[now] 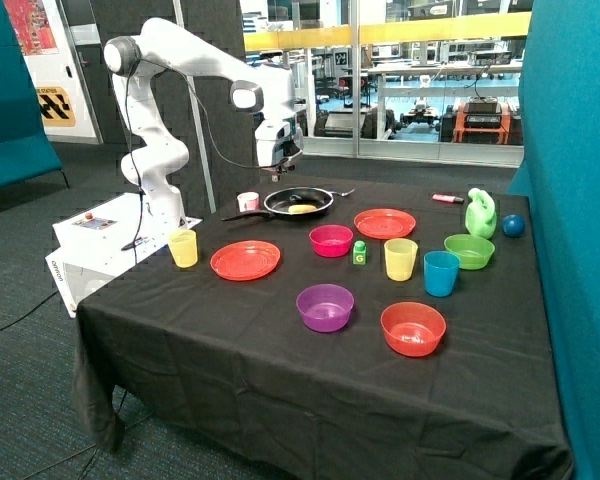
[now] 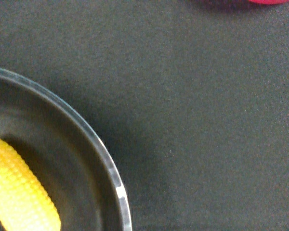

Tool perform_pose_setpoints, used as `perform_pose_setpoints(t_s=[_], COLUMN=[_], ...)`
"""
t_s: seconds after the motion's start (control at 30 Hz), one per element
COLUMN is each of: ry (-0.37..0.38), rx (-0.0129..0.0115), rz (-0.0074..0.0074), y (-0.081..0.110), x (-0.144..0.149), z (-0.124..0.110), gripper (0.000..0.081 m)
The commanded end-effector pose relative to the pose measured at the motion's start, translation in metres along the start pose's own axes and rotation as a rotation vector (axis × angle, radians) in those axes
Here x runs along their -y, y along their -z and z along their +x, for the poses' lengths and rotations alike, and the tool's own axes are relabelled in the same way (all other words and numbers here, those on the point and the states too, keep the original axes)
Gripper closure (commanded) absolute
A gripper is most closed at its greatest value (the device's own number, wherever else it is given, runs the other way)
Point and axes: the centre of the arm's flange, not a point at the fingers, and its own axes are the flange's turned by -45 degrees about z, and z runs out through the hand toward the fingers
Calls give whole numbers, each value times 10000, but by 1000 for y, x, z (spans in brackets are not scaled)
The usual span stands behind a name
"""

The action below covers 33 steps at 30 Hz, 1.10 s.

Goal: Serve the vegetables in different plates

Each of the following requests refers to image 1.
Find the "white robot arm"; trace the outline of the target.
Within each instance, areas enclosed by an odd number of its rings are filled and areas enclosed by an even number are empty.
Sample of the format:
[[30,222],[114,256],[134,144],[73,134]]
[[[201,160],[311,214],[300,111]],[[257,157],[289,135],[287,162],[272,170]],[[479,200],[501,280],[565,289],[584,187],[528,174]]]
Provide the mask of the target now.
[[272,62],[249,66],[161,18],[147,20],[136,36],[109,40],[104,59],[125,125],[144,142],[123,158],[122,171],[142,189],[155,225],[167,232],[185,223],[181,193],[167,177],[186,165],[189,150],[163,123],[151,89],[155,75],[171,70],[183,76],[231,81],[230,100],[235,109],[263,117],[255,131],[259,167],[280,174],[303,151],[294,79],[287,67]]

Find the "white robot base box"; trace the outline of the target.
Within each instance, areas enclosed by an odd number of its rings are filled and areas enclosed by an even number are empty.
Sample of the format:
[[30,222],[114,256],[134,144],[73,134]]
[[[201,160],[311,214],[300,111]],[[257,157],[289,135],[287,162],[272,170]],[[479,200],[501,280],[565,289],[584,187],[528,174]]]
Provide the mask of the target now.
[[171,227],[156,223],[148,202],[124,193],[53,225],[59,247],[45,257],[64,306],[80,301],[167,245]]

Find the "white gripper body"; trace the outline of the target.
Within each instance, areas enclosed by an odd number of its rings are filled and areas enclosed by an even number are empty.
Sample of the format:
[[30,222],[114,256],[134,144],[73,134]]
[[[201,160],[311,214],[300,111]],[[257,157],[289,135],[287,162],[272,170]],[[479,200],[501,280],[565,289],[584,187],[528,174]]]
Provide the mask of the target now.
[[304,151],[303,132],[294,117],[264,119],[255,130],[256,157],[262,169],[292,165]]

